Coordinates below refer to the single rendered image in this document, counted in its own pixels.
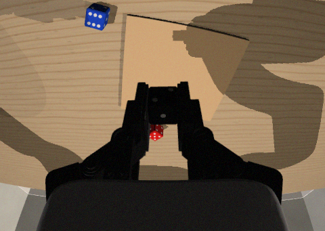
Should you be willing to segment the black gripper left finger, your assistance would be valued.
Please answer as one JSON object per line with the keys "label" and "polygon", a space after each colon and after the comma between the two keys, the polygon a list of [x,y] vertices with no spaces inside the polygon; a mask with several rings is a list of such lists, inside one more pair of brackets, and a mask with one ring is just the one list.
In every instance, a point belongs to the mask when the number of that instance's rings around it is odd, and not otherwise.
{"label": "black gripper left finger", "polygon": [[148,93],[146,82],[137,83],[135,101],[127,101],[123,125],[112,133],[111,140],[82,163],[60,167],[47,174],[46,202],[55,188],[73,180],[139,179],[139,160],[149,151]]}

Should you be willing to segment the dark red die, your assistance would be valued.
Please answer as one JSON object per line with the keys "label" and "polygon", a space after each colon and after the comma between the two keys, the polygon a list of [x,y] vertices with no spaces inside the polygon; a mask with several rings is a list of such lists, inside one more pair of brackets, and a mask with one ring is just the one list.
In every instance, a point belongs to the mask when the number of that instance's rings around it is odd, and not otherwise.
{"label": "dark red die", "polygon": [[161,125],[150,125],[150,138],[154,141],[163,137],[163,127]]}

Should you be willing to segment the black die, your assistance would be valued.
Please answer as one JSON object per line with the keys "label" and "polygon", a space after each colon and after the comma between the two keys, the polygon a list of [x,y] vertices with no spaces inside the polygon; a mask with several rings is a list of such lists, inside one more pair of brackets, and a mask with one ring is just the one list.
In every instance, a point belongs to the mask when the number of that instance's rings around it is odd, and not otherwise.
{"label": "black die", "polygon": [[151,125],[176,125],[178,123],[177,87],[150,87],[148,116]]}

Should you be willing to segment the blue die with white pips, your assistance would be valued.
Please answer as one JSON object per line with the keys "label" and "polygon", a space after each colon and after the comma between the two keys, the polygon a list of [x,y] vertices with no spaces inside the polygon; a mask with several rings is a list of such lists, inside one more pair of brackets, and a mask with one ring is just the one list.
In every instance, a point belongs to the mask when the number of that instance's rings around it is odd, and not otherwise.
{"label": "blue die with white pips", "polygon": [[108,23],[109,13],[109,7],[96,3],[91,4],[86,11],[85,26],[103,30]]}

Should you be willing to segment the tan flat mat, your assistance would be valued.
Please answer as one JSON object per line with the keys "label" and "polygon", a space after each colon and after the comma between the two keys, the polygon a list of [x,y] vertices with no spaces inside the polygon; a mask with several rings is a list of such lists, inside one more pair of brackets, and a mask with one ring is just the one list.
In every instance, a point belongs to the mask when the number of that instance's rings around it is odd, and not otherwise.
{"label": "tan flat mat", "polygon": [[149,87],[188,81],[203,121],[211,121],[249,39],[177,22],[127,14],[121,108],[135,100],[137,82]]}

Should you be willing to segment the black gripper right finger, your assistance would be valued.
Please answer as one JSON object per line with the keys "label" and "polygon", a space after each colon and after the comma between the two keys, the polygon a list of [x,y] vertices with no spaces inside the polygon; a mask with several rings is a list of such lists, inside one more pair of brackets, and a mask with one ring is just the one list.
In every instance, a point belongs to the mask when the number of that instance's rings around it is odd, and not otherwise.
{"label": "black gripper right finger", "polygon": [[240,178],[261,182],[274,191],[281,204],[282,174],[271,167],[245,162],[214,140],[213,132],[204,127],[199,99],[190,99],[187,81],[177,84],[177,95],[178,146],[181,155],[188,160],[188,180]]}

